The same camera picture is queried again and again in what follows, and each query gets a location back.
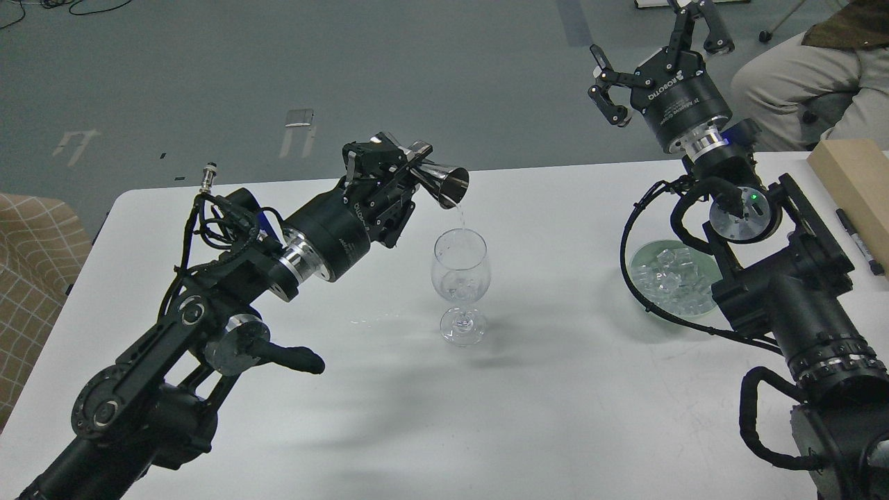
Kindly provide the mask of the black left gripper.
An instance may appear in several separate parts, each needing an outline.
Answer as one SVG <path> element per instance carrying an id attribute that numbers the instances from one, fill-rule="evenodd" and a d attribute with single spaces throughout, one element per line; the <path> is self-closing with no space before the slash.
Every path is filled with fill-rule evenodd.
<path id="1" fill-rule="evenodd" d="M 372 137 L 342 148 L 346 174 L 332 189 L 283 220 L 290 246 L 313 274 L 339 281 L 372 244 L 394 248 L 413 214 L 418 181 L 410 173 L 416 153 L 396 140 Z"/>

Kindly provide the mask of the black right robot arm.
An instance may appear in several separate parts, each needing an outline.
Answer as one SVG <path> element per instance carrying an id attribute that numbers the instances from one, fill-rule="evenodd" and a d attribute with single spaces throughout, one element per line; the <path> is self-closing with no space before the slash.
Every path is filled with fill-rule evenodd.
<path id="1" fill-rule="evenodd" d="M 740 344 L 781 354 L 791 380 L 766 367 L 740 388 L 740 437 L 758 458 L 806 471 L 820 499 L 886 499 L 887 367 L 838 298 L 853 288 L 854 266 L 788 174 L 765 186 L 756 173 L 753 120 L 733 116 L 706 67 L 706 55 L 734 48 L 711 1 L 670 2 L 669 42 L 631 73 L 616 71 L 601 47 L 588 95 L 623 127 L 638 111 L 685 174 L 658 181 L 636 202 L 620 240 L 620 272 L 648 313 Z M 715 259 L 712 297 L 730 329 L 680 319 L 631 281 L 626 242 L 661 193 L 679 200 L 670 226 L 679 240 Z"/>

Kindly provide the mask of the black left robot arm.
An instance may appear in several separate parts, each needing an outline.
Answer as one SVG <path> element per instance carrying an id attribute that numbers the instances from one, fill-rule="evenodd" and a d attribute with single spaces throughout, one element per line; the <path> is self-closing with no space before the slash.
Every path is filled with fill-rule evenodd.
<path id="1" fill-rule="evenodd" d="M 312 276 L 342 278 L 372 243 L 393 247 L 432 149 L 385 132 L 346 144 L 346 174 L 280 219 L 280 235 L 265 231 L 265 209 L 248 190 L 213 195 L 217 167 L 206 165 L 182 252 L 200 234 L 219 257 L 181 259 L 155 325 L 83 386 L 71 411 L 75 439 L 19 498 L 119 499 L 150 467 L 178 469 L 210 452 L 219 408 L 244 371 L 274 363 L 322 373 L 311 349 L 271 342 L 253 302 L 264 292 L 291 301 Z"/>

